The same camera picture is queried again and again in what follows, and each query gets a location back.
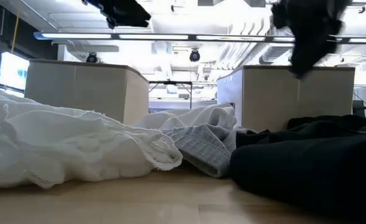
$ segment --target gray fabric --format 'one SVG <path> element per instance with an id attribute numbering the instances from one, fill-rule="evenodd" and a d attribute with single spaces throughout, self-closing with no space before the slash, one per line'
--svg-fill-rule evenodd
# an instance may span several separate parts
<path id="1" fill-rule="evenodd" d="M 162 130 L 171 137 L 183 158 L 212 177 L 228 174 L 230 156 L 236 149 L 236 131 L 203 124 Z"/>

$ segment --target security camera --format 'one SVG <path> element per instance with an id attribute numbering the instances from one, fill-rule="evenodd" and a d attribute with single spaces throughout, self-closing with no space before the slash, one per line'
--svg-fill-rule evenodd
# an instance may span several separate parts
<path id="1" fill-rule="evenodd" d="M 88 58 L 86 58 L 86 62 L 88 63 L 97 63 L 97 53 L 96 52 L 90 52 Z"/>
<path id="2" fill-rule="evenodd" d="M 190 54 L 190 61 L 191 62 L 198 62 L 200 60 L 200 53 L 198 50 L 192 50 Z"/>

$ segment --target wooden floor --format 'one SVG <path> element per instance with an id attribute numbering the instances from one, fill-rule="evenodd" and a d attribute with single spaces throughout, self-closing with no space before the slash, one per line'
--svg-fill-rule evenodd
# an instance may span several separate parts
<path id="1" fill-rule="evenodd" d="M 0 223 L 341 223 L 298 211 L 192 170 L 153 172 L 100 183 L 69 182 L 50 190 L 0 189 Z"/>

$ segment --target yellow cable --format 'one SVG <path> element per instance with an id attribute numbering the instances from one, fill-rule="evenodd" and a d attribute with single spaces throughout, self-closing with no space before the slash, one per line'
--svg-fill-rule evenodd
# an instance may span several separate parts
<path id="1" fill-rule="evenodd" d="M 14 47 L 16 46 L 17 28 L 19 27 L 20 11 L 21 11 L 21 1 L 19 0 L 19 4 L 17 6 L 16 26 L 14 27 L 13 42 L 12 42 L 12 45 L 11 45 L 11 53 L 12 54 L 14 52 Z"/>

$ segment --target window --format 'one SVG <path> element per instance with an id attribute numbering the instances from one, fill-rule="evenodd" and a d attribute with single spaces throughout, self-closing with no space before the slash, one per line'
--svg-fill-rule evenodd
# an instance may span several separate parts
<path id="1" fill-rule="evenodd" d="M 24 97 L 23 93 L 19 93 L 19 92 L 13 91 L 13 90 L 5 90 L 4 92 L 7 94 L 10 94 L 10 95 L 21 97 L 21 98 Z"/>
<path id="2" fill-rule="evenodd" d="M 2 54 L 0 84 L 26 89 L 29 61 L 9 52 Z"/>

